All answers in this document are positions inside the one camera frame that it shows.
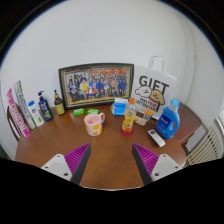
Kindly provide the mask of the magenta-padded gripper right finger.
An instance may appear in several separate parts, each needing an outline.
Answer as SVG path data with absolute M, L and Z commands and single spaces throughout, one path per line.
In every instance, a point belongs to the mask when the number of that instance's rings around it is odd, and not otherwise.
M 132 154 L 144 185 L 182 169 L 182 167 L 167 154 L 158 155 L 136 143 L 132 144 Z

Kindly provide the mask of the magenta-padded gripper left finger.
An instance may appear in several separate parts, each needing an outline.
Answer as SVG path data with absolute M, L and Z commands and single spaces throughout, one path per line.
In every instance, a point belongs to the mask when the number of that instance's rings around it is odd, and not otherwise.
M 91 144 L 87 143 L 66 155 L 56 154 L 42 169 L 79 185 L 91 155 Z

